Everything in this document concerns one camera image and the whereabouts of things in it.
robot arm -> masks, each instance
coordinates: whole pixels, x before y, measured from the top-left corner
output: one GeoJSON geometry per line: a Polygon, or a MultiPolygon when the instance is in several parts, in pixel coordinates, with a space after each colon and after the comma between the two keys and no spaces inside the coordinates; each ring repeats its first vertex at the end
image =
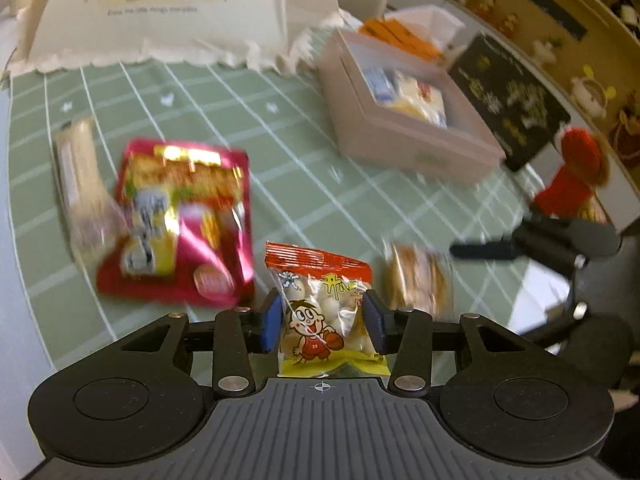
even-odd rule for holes
{"type": "Polygon", "coordinates": [[[29,478],[614,478],[592,458],[613,418],[607,389],[567,361],[477,314],[392,312],[372,290],[364,316],[376,349],[397,353],[386,388],[259,388],[248,355],[278,344],[275,290],[211,322],[162,317],[36,389],[28,416],[47,459],[29,478]],[[456,353],[443,387],[431,387],[432,351],[456,353]],[[191,379],[193,352],[212,352],[211,387],[191,379]]]}

pink snack package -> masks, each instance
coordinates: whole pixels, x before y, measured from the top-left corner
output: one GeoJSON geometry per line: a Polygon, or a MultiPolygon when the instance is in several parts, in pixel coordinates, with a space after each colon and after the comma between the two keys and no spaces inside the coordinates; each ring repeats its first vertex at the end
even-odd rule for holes
{"type": "Polygon", "coordinates": [[[245,152],[135,139],[124,151],[115,195],[129,237],[98,268],[101,293],[216,307],[251,300],[245,152]]]}

cartoon boy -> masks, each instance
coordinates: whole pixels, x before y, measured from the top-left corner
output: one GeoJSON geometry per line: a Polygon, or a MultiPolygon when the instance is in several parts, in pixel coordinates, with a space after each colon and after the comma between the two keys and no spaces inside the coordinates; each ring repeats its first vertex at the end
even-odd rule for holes
{"type": "Polygon", "coordinates": [[[344,340],[335,329],[324,322],[318,308],[304,300],[291,301],[291,321],[289,328],[300,334],[300,342],[293,349],[293,355],[300,361],[311,361],[316,357],[328,359],[332,350],[341,350],[344,340]]]}

metal screw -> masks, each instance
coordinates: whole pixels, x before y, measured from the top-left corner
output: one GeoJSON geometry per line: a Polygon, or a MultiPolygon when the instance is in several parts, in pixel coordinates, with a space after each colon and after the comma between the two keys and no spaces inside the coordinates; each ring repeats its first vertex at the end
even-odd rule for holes
{"type": "Polygon", "coordinates": [[[574,319],[576,321],[580,321],[584,315],[587,313],[587,304],[584,301],[578,303],[574,308],[574,319]]]}
{"type": "Polygon", "coordinates": [[[228,375],[218,381],[218,387],[228,392],[241,392],[248,385],[248,379],[239,375],[228,375]]]}
{"type": "Polygon", "coordinates": [[[587,258],[583,254],[578,254],[574,260],[575,269],[581,269],[587,263],[587,258]]]}
{"type": "Polygon", "coordinates": [[[417,392],[423,389],[427,383],[417,375],[401,375],[394,381],[394,386],[406,392],[417,392]]]}

transparent plastic wrapper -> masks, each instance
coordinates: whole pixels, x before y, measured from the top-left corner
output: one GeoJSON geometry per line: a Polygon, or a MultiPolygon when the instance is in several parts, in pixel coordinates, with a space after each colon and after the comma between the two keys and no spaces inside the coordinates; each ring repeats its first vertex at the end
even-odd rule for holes
{"type": "Polygon", "coordinates": [[[116,197],[129,235],[98,268],[100,292],[216,307],[251,300],[245,152],[134,139],[124,152],[116,197]]]}
{"type": "Polygon", "coordinates": [[[393,83],[384,69],[380,67],[366,68],[362,71],[369,90],[380,104],[388,104],[398,97],[393,83]]]}
{"type": "Polygon", "coordinates": [[[441,128],[447,127],[444,100],[440,90],[398,71],[394,73],[394,78],[398,97],[386,106],[429,121],[441,128]]]}
{"type": "Polygon", "coordinates": [[[284,299],[281,376],[325,377],[347,365],[389,375],[364,326],[362,295],[371,288],[366,263],[272,242],[265,263],[284,299]]]}
{"type": "Polygon", "coordinates": [[[455,322],[449,257],[410,244],[385,241],[389,307],[410,306],[436,321],[455,322]]]}
{"type": "Polygon", "coordinates": [[[71,123],[54,136],[58,189],[76,263],[88,266],[127,235],[120,206],[107,192],[92,139],[93,118],[71,123]]]}

